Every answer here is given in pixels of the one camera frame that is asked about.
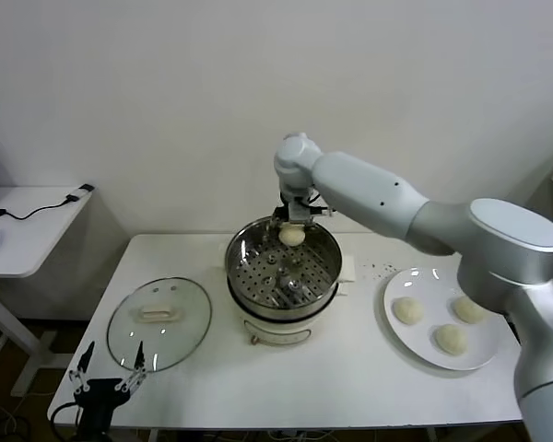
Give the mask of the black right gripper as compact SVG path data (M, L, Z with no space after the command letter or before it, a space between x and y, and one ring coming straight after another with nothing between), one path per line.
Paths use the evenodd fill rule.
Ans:
M269 219L265 226L266 240L278 240L282 225L280 220L289 220L288 200L282 192L279 194L279 198L281 205L277 206L274 210L275 219Z

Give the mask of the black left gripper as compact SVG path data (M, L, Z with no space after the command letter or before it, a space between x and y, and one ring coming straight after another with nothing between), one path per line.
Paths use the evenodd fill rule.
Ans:
M134 367L128 378L94 378L88 381L87 372L95 342L80 356L76 368L68 376L74 387L74 399L82 410L80 431L108 431L114 411L127 403L129 392L135 392L146 379L143 343L137 347Z

